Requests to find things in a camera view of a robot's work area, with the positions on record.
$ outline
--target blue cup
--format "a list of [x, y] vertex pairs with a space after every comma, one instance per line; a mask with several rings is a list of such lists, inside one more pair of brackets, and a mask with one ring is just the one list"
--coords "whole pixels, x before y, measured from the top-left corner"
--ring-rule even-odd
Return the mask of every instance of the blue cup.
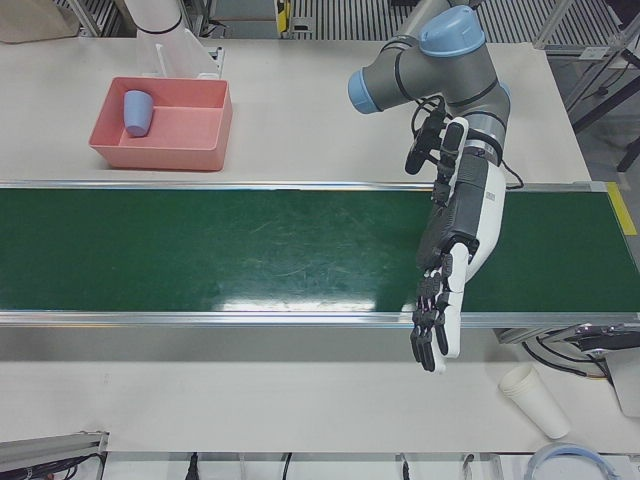
[[124, 94], [124, 127], [133, 137], [144, 137], [149, 131], [153, 116], [153, 98], [140, 90]]

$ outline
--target wire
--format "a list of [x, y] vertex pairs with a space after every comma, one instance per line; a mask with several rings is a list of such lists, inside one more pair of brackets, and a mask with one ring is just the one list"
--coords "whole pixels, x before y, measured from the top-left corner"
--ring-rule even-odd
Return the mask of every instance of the wire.
[[78, 473], [78, 466], [73, 467], [73, 473], [71, 473], [71, 469], [67, 470], [67, 474], [64, 476], [64, 480], [71, 480]]
[[[427, 117], [430, 116], [431, 113], [433, 113], [433, 110], [429, 110], [427, 108], [427, 105], [432, 107], [434, 110], [440, 107], [441, 105], [444, 106], [444, 97], [442, 95], [433, 95], [431, 97], [421, 98], [420, 100], [416, 100], [415, 102], [418, 104], [418, 106], [413, 111], [413, 116], [411, 117], [411, 132], [413, 133], [414, 138], [418, 134], [418, 130], [419, 130], [416, 127], [416, 120], [418, 119], [418, 114], [420, 112], [427, 112]], [[449, 114], [447, 114], [446, 116], [448, 119], [452, 118], [451, 115]]]
[[67, 473], [64, 478], [66, 480], [70, 480], [78, 472], [78, 465], [94, 457], [98, 457], [104, 464], [105, 457], [103, 455], [92, 453], [91, 455], [85, 455], [83, 457], [67, 458], [64, 460], [57, 460], [55, 462], [41, 463], [30, 467], [18, 468], [15, 470], [10, 470], [8, 472], [0, 472], [0, 480], [27, 480], [31, 478], [45, 478], [48, 475], [65, 471]]
[[282, 472], [282, 480], [287, 480], [287, 472], [289, 471], [289, 463], [291, 462], [292, 456], [293, 456], [293, 452], [287, 453], [287, 458], [284, 462], [284, 470]]
[[573, 373], [574, 375], [578, 375], [579, 377], [587, 377], [588, 374], [587, 372], [583, 372], [582, 370], [577, 370], [575, 368], [571, 368], [571, 367], [565, 367], [563, 365], [558, 365], [555, 363], [551, 363], [548, 360], [545, 360], [544, 358], [542, 358], [541, 356], [539, 356], [537, 353], [535, 353], [533, 350], [531, 350], [531, 348], [529, 348], [529, 345], [527, 345], [527, 342], [522, 342], [521, 343], [522, 348], [525, 349], [525, 351], [534, 359], [537, 360], [538, 362], [540, 362], [541, 364], [549, 367], [549, 368], [553, 368], [554, 370], [560, 370], [561, 372], [567, 372], [567, 373]]
[[[640, 36], [638, 36], [635, 46], [633, 47], [634, 51], [638, 48], [639, 43], [640, 43]], [[622, 80], [622, 77], [624, 77], [624, 74], [627, 73], [627, 70], [629, 70], [630, 66], [631, 66], [631, 62], [627, 60], [627, 64], [624, 66], [624, 68], [620, 73], [614, 72], [611, 75], [609, 75], [607, 79], [600, 84], [600, 86], [596, 89], [595, 92], [587, 95], [586, 97], [583, 97], [581, 100], [586, 100], [587, 98], [591, 98], [596, 95], [599, 95], [601, 97], [604, 97], [605, 95], [607, 95], [609, 93], [609, 89], [613, 87], [616, 83], [618, 83], [620, 80]], [[615, 78], [615, 80], [611, 81], [611, 83], [607, 83], [616, 75], [617, 77]]]
[[400, 458], [402, 459], [402, 480], [411, 480], [411, 476], [409, 475], [409, 462], [407, 462], [407, 457], [404, 456], [404, 453], [401, 453]]
[[613, 377], [611, 376], [611, 370], [609, 370], [609, 366], [607, 365], [606, 360], [598, 360], [593, 355], [588, 355], [588, 354], [587, 354], [587, 357], [589, 357], [593, 361], [593, 364], [600, 369], [600, 371], [604, 375], [604, 378], [606, 378], [607, 382], [609, 382], [609, 385], [614, 387]]
[[224, 33], [222, 34], [223, 38], [224, 38], [224, 35], [226, 35], [227, 29], [229, 28], [229, 25], [225, 25], [224, 23], [219, 22], [218, 20], [213, 20], [213, 19], [210, 19], [209, 23], [210, 23], [211, 27], [209, 28], [209, 30], [207, 30], [201, 36], [202, 37], [210, 37], [213, 34], [213, 32], [215, 31], [216, 28], [222, 28], [224, 30]]
[[516, 180], [518, 180], [518, 185], [509, 185], [507, 187], [507, 190], [519, 190], [521, 188], [524, 188], [524, 181], [522, 180], [522, 177], [518, 175], [518, 173], [515, 170], [513, 170], [509, 165], [507, 165], [507, 162], [504, 161], [504, 158], [501, 159], [500, 163], [504, 165], [504, 169], [507, 172], [509, 172], [514, 177], [516, 177]]
[[611, 375], [610, 373], [607, 373], [605, 368], [600, 364], [600, 362], [598, 362], [595, 358], [591, 357], [591, 362], [596, 365], [600, 371], [604, 374], [604, 376], [602, 377], [597, 377], [595, 375], [591, 375], [583, 370], [578, 370], [576, 368], [571, 368], [571, 367], [567, 367], [564, 365], [558, 365], [557, 363], [552, 363], [544, 358], [542, 358], [540, 355], [538, 355], [537, 353], [535, 353], [533, 350], [531, 350], [531, 348], [529, 347], [529, 345], [527, 345], [526, 342], [522, 342], [521, 343], [522, 348], [525, 349], [525, 351], [534, 359], [537, 360], [538, 362], [540, 362], [541, 364], [549, 367], [549, 368], [553, 368], [554, 370], [559, 370], [561, 372], [567, 372], [567, 373], [573, 373], [574, 375], [578, 375], [579, 377], [585, 377], [585, 378], [590, 378], [590, 379], [599, 379], [599, 380], [604, 380], [606, 379], [609, 384], [613, 385], [613, 381], [611, 380]]
[[464, 461], [462, 462], [462, 478], [464, 480], [473, 480], [473, 471], [471, 470], [471, 462], [476, 457], [473, 453], [470, 453], [466, 457], [464, 457]]
[[198, 473], [198, 454], [196, 452], [193, 452], [191, 460], [189, 460], [189, 469], [187, 470], [185, 480], [200, 480], [200, 474]]
[[542, 348], [544, 348], [547, 352], [551, 353], [552, 355], [555, 355], [556, 357], [560, 357], [564, 360], [568, 360], [570, 362], [576, 362], [576, 363], [593, 363], [593, 362], [597, 362], [597, 360], [593, 357], [591, 357], [591, 359], [588, 358], [573, 358], [573, 357], [569, 357], [567, 355], [564, 355], [560, 352], [556, 352], [555, 350], [553, 350], [551, 347], [547, 346], [540, 337], [536, 337], [536, 342], [538, 342], [538, 345], [540, 345]]

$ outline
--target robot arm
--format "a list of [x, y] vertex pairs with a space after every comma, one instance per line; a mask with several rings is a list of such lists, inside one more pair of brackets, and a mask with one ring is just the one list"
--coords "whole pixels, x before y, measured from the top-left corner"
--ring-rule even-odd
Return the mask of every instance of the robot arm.
[[[349, 97], [361, 113], [441, 94], [456, 117], [441, 144], [436, 135], [438, 177], [418, 249], [424, 277], [411, 333], [416, 360], [439, 372], [445, 357], [460, 352], [465, 283], [500, 233], [506, 187], [499, 164], [510, 110], [475, 11], [452, 3], [423, 0], [376, 60], [349, 80]], [[426, 156], [412, 153], [406, 170], [415, 174]]]

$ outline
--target blue joint cap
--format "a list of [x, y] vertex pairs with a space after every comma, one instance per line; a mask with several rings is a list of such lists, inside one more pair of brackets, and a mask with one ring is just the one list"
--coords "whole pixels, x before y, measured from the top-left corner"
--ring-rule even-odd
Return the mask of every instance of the blue joint cap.
[[459, 5], [442, 12], [422, 27], [420, 50], [430, 57], [457, 57], [477, 50], [485, 35], [476, 12]]
[[367, 85], [364, 83], [364, 75], [362, 69], [351, 75], [349, 79], [349, 100], [360, 113], [375, 113], [380, 109], [375, 104]]

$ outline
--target green conveyor belt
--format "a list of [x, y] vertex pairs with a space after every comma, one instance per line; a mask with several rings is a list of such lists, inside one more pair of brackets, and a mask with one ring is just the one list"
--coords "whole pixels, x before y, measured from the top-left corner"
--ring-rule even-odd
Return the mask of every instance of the green conveyor belt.
[[[399, 311], [415, 191], [0, 190], [0, 309]], [[512, 193], [468, 312], [638, 312], [605, 193]]]

